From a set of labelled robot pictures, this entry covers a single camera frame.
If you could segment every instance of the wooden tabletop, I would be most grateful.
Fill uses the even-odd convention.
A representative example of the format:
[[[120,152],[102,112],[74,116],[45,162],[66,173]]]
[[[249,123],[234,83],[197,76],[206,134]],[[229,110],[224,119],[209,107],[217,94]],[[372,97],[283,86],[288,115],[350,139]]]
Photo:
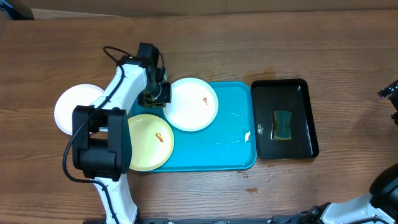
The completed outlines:
[[[143,217],[271,217],[368,193],[398,161],[395,110],[376,95],[398,79],[397,21],[398,11],[348,11],[8,22],[0,44],[0,220],[104,218],[94,186],[63,174],[70,136],[53,109],[73,85],[106,88],[115,64],[102,46],[134,54],[139,42],[163,52],[171,82],[305,79],[320,148],[314,160],[258,159],[245,173],[130,171]]]

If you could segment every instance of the wood grain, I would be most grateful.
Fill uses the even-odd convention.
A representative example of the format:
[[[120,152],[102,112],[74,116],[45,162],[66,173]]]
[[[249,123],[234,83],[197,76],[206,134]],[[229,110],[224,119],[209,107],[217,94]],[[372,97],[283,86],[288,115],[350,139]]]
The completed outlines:
[[[171,82],[305,79],[320,147],[314,160],[258,159],[245,172],[132,171],[143,217],[270,217],[366,194],[398,161],[394,108],[376,95],[398,77],[396,21],[398,11],[8,22],[0,44],[0,220],[104,217],[95,188],[62,172],[69,137],[53,107],[73,85],[106,87],[115,65],[102,46],[134,53],[139,42],[164,53]]]

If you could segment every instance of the blue tray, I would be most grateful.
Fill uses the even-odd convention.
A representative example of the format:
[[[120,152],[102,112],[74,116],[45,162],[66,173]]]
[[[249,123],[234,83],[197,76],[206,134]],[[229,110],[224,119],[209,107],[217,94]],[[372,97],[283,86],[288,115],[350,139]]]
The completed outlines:
[[[168,122],[174,133],[174,150],[168,161],[153,172],[242,170],[255,163],[257,148],[250,88],[243,82],[209,84],[218,97],[217,117],[207,128],[195,132],[181,131]],[[143,108],[136,100],[130,116],[139,114],[153,114],[167,121],[162,108]]]

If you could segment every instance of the tray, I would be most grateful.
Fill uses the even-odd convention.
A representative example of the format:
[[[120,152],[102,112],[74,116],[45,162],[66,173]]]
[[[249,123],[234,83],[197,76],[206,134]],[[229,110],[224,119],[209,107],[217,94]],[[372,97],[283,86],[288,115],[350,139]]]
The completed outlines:
[[[218,97],[217,117],[207,128],[195,132],[181,131],[168,122],[174,133],[174,150],[168,161],[153,172],[242,170],[255,163],[250,88],[243,82],[209,84]],[[143,108],[136,101],[130,116],[138,114],[153,114],[167,121],[162,108]]]
[[[308,85],[302,79],[261,80],[251,86],[257,149],[262,159],[308,159],[319,154]],[[274,111],[289,111],[291,139],[272,138]]]

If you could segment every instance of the yellow plate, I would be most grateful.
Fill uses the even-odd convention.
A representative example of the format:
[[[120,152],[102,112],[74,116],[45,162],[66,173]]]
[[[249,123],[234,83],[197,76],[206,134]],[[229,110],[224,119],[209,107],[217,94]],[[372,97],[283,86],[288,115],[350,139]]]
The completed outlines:
[[[128,119],[132,156],[130,169],[149,171],[163,165],[174,148],[174,135],[162,118],[140,114]]]

